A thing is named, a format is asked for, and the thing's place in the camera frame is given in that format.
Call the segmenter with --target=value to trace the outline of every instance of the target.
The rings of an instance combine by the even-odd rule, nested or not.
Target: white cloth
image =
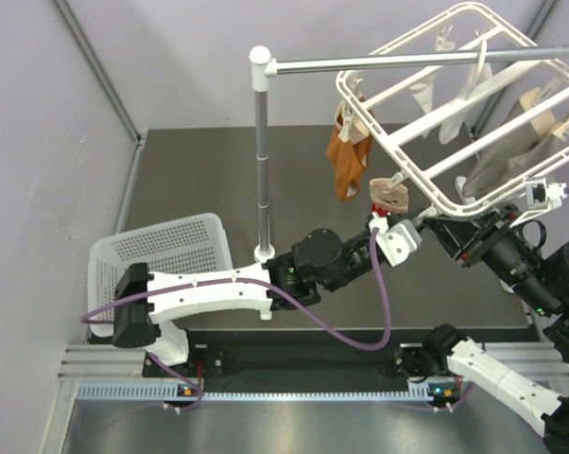
[[[486,42],[482,42],[482,47],[480,49],[482,55],[486,53]],[[481,57],[481,61],[478,64],[472,64],[470,70],[467,73],[467,81],[463,88],[459,91],[457,99],[466,100],[470,97],[470,94],[476,86],[480,83],[492,78],[491,66],[484,62],[484,57]],[[458,113],[447,120],[445,120],[440,125],[440,143],[448,144],[451,140],[458,136],[458,132],[461,129],[463,120],[465,119],[466,112]]]
[[[448,34],[453,26],[441,28],[438,36],[436,37],[436,52],[448,52],[455,49],[455,43],[447,41]],[[413,95],[424,114],[432,112],[434,107],[434,84],[436,83],[436,73],[425,76],[419,79],[410,87],[410,94]],[[429,131],[423,133],[423,138],[427,137]]]

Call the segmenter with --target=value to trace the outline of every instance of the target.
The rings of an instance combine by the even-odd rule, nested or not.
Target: drying rack
[[[438,32],[439,29],[458,20],[459,17],[467,17],[467,15],[477,17],[483,23],[485,31],[464,44],[459,50],[432,54],[389,55],[402,46],[412,44],[429,33]],[[489,50],[488,41],[497,37],[504,37],[514,48]],[[367,57],[321,61],[277,61],[272,59],[266,47],[254,47],[250,52],[250,61],[253,90],[255,92],[259,236],[259,244],[254,252],[255,259],[263,262],[275,254],[269,237],[269,196],[267,185],[268,153],[266,129],[269,78],[286,74],[339,71],[336,76],[336,87],[341,96],[352,108],[355,115],[366,125],[377,143],[400,168],[400,171],[393,175],[393,182],[401,183],[405,179],[409,179],[419,187],[432,203],[432,206],[425,211],[425,216],[444,214],[453,218],[471,218],[490,210],[494,205],[502,201],[518,197],[525,192],[526,182],[534,181],[538,177],[544,177],[569,162],[568,145],[555,155],[550,156],[521,175],[495,188],[484,197],[467,204],[451,201],[434,183],[434,179],[442,172],[471,158],[480,150],[502,139],[539,114],[569,100],[569,66],[562,61],[556,60],[559,57],[569,57],[569,45],[537,46],[491,9],[474,2],[462,3],[447,9],[423,25],[378,48]],[[476,85],[469,96],[451,99],[394,133],[385,132],[378,123],[378,118],[373,117],[371,114],[371,109],[387,102],[402,91],[408,90],[417,81],[437,73],[443,66],[501,61],[511,62],[511,64],[494,74],[491,79]],[[434,129],[446,119],[467,112],[473,106],[495,95],[537,67],[542,67],[543,64],[552,71],[557,80],[563,81],[563,85],[556,93],[549,94],[545,100],[532,109],[511,119],[475,140],[469,146],[456,151],[427,169],[419,168],[412,158],[405,153],[403,149],[404,144],[419,137],[424,132]],[[358,79],[360,70],[403,67],[422,67],[422,69],[374,96],[360,99],[354,94],[355,89],[352,82]],[[551,208],[541,209],[537,214],[548,211],[548,209]]]

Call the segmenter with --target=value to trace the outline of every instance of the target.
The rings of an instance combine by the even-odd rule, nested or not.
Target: white laundry basket
[[[151,271],[191,273],[232,269],[228,239],[217,215],[206,213],[108,236],[92,247],[87,268],[89,310],[114,300],[114,289],[133,263],[146,262]],[[106,311],[96,320],[112,320]],[[111,324],[92,324],[100,337],[112,335]]]

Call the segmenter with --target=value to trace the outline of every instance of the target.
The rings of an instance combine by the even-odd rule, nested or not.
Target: dark gray floor
[[[333,188],[333,170],[325,157],[331,128],[325,126],[273,127],[268,131],[272,243],[276,253],[290,250],[311,230],[336,230],[342,239],[364,226],[370,211],[366,188],[354,200],[340,203]],[[423,168],[469,143],[466,134],[447,146],[437,134],[421,137],[405,150]],[[455,197],[454,177],[466,173],[451,169],[438,184]],[[391,176],[397,170],[388,156],[373,145],[369,178]],[[427,204],[426,197],[409,187],[411,209]],[[175,218],[213,212],[228,234],[235,267],[252,262],[257,244],[255,210],[254,129],[150,131],[127,218],[126,229]],[[423,234],[423,245],[395,269],[384,267],[394,327],[431,327],[451,323],[465,327],[526,326],[520,301],[506,294],[485,266],[462,270],[450,261],[436,241]],[[314,310],[339,328],[382,327],[382,309],[371,275],[363,276],[336,293],[323,292]],[[300,329],[314,327],[301,313],[279,312],[261,322],[251,311],[201,314],[185,326],[202,329]]]

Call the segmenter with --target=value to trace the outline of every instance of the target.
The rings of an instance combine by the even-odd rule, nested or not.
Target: white pole cap
[[[266,68],[267,64],[272,60],[272,54],[270,54],[267,47],[256,45],[250,50],[249,60],[251,63],[253,90],[256,92],[266,92],[269,88]]]

